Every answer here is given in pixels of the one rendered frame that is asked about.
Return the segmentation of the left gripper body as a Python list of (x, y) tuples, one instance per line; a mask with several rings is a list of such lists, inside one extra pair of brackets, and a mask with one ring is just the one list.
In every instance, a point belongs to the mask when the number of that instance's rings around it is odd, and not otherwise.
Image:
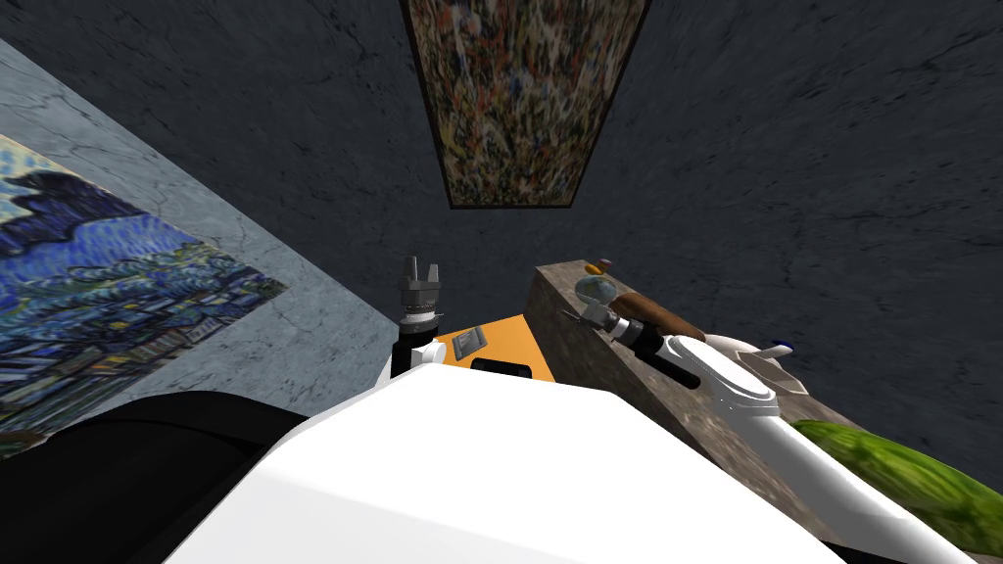
[(427, 280), (406, 281), (403, 277), (399, 287), (402, 292), (402, 305), (406, 313), (424, 313), (435, 309), (440, 298), (441, 282), (429, 284)]

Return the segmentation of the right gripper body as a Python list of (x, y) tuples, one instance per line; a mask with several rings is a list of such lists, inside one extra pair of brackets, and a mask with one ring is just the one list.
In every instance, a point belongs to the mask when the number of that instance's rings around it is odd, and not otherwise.
[(607, 305), (599, 302), (592, 302), (586, 307), (583, 312), (583, 322), (612, 335), (615, 339), (621, 337), (627, 330), (627, 321)]

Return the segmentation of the orange flat panel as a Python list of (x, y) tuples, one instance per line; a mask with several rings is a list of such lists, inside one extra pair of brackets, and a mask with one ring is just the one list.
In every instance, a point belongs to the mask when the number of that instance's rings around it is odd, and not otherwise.
[(483, 357), (527, 365), (531, 368), (534, 379), (554, 381), (537, 341), (523, 316), (516, 315), (485, 323), (480, 325), (480, 328), (482, 328), (487, 340), (487, 347), (461, 360), (455, 359), (453, 337), (465, 332), (465, 329), (438, 335), (437, 340), (444, 342), (447, 347), (444, 363), (469, 368), (473, 358)]

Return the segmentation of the speckled multicolour painting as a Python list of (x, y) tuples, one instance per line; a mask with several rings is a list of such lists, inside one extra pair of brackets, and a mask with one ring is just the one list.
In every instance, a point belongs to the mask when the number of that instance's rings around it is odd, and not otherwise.
[(568, 209), (652, 0), (399, 0), (454, 210)]

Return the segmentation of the blue night sky painting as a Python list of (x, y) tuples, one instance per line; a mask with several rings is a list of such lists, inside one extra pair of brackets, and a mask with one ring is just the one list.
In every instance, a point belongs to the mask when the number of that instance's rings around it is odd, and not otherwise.
[(285, 291), (0, 135), (0, 460)]

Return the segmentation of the green watermelon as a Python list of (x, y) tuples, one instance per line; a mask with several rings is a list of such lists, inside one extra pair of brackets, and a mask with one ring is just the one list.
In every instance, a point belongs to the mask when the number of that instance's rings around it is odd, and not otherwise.
[(921, 452), (866, 431), (801, 419), (791, 426), (958, 548), (1003, 558), (1003, 495)]

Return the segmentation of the brown bread loaf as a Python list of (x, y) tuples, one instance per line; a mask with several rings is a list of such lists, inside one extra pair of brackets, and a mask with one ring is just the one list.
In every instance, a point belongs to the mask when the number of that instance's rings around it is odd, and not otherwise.
[(652, 323), (662, 336), (686, 336), (702, 342), (705, 334), (655, 300), (631, 292), (618, 296), (609, 307), (618, 315)]

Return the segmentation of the small globe ball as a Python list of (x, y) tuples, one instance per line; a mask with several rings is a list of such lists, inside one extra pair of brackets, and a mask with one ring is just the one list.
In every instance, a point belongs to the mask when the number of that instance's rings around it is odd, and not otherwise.
[(587, 305), (609, 306), (618, 295), (615, 284), (608, 277), (594, 274), (580, 278), (575, 284), (574, 292)]

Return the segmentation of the pale grey blue-handled scoop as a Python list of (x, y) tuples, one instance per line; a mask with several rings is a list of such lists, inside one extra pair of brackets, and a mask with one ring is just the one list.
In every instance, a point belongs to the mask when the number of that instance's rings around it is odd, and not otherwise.
[(774, 346), (758, 349), (747, 342), (740, 342), (736, 352), (737, 363), (757, 376), (763, 384), (778, 395), (807, 396), (801, 382), (779, 364), (778, 358), (793, 352), (788, 342), (774, 341)]

